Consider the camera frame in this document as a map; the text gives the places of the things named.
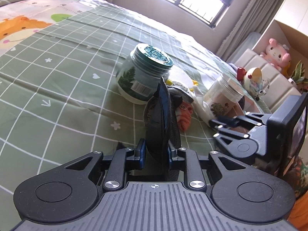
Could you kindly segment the potted green plant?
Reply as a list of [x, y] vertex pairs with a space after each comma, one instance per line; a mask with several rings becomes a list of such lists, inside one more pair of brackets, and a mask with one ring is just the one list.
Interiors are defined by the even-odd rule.
[[288, 80], [300, 93], [307, 92], [308, 78], [305, 75], [305, 67], [301, 60], [297, 63]]

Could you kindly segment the colourful toy figure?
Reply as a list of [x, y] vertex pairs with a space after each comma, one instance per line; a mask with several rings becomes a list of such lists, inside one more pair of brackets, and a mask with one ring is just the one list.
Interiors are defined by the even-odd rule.
[[256, 101], [259, 101], [270, 87], [270, 80], [263, 77], [261, 69], [257, 67], [249, 70], [238, 67], [236, 78]]

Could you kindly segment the right grey curtain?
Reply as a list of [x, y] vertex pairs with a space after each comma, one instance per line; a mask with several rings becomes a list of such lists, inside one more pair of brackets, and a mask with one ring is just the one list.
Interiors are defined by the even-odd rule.
[[222, 41], [216, 55], [227, 60], [250, 33], [263, 33], [282, 2], [283, 0], [250, 0], [231, 32]]

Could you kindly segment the pink cardboard box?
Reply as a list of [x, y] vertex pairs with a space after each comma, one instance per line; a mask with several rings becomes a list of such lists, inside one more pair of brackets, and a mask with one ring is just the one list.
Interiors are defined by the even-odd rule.
[[[262, 113], [258, 110], [254, 102], [245, 97], [232, 108], [232, 110], [227, 114], [227, 117], [233, 118], [235, 116], [244, 115], [246, 112]], [[235, 127], [231, 129], [243, 134], [248, 134], [253, 128]]]

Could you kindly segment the cream padded headboard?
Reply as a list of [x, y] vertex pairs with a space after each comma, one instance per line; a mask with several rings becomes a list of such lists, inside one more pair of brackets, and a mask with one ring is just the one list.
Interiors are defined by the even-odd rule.
[[301, 95], [281, 72], [251, 49], [247, 49], [235, 62], [235, 65], [245, 69], [247, 75], [250, 75], [253, 71], [257, 71], [257, 74], [262, 75], [262, 78], [269, 85], [269, 88], [266, 94], [261, 96], [260, 101], [263, 101], [272, 113], [276, 111], [290, 95]]

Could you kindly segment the green lidded glass jar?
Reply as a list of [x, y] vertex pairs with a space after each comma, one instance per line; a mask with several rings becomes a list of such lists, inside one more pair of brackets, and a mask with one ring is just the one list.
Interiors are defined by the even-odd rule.
[[168, 79], [172, 66], [172, 58], [161, 49], [137, 44], [116, 73], [120, 94], [131, 103], [145, 105], [161, 78]]

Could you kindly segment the pink plush toy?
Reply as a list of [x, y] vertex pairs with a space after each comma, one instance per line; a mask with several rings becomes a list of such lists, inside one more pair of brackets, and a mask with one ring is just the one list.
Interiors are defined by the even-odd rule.
[[276, 39], [270, 38], [265, 52], [260, 53], [260, 57], [282, 74], [286, 73], [291, 65], [291, 55], [289, 48], [285, 44], [280, 44]]

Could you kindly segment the clear jar with flower label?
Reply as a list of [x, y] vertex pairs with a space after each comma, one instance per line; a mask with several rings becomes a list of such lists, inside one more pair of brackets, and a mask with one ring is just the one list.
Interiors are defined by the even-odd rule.
[[243, 89], [230, 77], [221, 75], [204, 95], [204, 102], [215, 116], [226, 116], [244, 96]]

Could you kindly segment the yellow rimmed round lid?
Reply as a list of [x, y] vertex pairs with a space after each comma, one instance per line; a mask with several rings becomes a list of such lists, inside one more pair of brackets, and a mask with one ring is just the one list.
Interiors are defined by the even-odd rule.
[[170, 73], [166, 83], [167, 85], [181, 85], [190, 91], [194, 90], [194, 86], [198, 86], [198, 82], [186, 73]]

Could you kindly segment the cartoon print blanket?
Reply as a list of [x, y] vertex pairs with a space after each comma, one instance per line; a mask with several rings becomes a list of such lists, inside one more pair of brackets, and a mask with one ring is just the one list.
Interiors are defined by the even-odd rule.
[[1, 0], [1, 54], [34, 33], [94, 8], [81, 0]]

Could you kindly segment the green grid bed sheet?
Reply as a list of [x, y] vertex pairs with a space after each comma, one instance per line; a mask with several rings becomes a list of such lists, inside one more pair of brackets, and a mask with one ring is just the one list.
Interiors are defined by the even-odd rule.
[[1, 230], [20, 218], [25, 179], [94, 150], [145, 136], [144, 107], [120, 94], [116, 73], [139, 43], [166, 52], [206, 92], [230, 66], [192, 37], [105, 1], [52, 24], [1, 54]]

